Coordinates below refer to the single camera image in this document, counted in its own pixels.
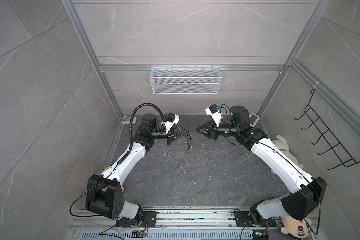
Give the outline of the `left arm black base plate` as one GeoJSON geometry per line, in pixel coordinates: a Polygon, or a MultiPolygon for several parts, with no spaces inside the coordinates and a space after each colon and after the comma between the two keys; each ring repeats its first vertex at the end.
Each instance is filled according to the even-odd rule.
{"type": "Polygon", "coordinates": [[[154,211],[143,211],[138,213],[134,219],[121,218],[117,221],[117,227],[124,228],[154,228],[157,221],[157,212],[154,211]]]}

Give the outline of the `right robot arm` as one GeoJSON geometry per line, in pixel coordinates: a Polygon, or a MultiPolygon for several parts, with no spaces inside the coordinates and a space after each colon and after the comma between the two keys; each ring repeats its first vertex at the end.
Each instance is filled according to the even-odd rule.
{"type": "Polygon", "coordinates": [[[327,187],[326,181],[314,178],[295,164],[268,135],[256,127],[259,117],[250,114],[244,106],[213,104],[205,109],[211,121],[197,128],[197,132],[209,139],[233,136],[240,145],[258,156],[283,181],[289,194],[272,200],[259,201],[252,205],[249,212],[251,223],[260,226],[273,217],[290,217],[303,225],[311,227],[307,216],[315,209],[321,209],[327,187]]]}

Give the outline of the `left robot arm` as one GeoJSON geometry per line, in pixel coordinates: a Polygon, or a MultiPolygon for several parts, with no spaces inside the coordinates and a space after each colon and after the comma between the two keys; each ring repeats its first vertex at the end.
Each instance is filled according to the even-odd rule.
{"type": "Polygon", "coordinates": [[[124,153],[100,175],[92,175],[88,179],[85,208],[93,217],[107,217],[109,219],[126,219],[130,225],[137,226],[143,221],[141,205],[125,200],[122,190],[123,184],[135,165],[148,153],[156,140],[166,140],[170,145],[173,141],[189,135],[187,130],[177,127],[179,115],[174,113],[163,114],[158,106],[152,103],[143,103],[137,106],[131,117],[134,118],[138,110],[143,107],[152,107],[158,111],[159,117],[154,114],[145,114],[141,125],[133,132],[133,124],[129,124],[129,145],[124,153]]]}

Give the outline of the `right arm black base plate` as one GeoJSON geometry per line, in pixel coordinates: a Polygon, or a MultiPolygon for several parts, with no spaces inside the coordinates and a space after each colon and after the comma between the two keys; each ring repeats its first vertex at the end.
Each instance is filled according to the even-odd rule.
{"type": "Polygon", "coordinates": [[[234,220],[237,227],[276,227],[277,223],[274,218],[263,219],[254,211],[241,211],[235,209],[233,211],[234,220]]]}

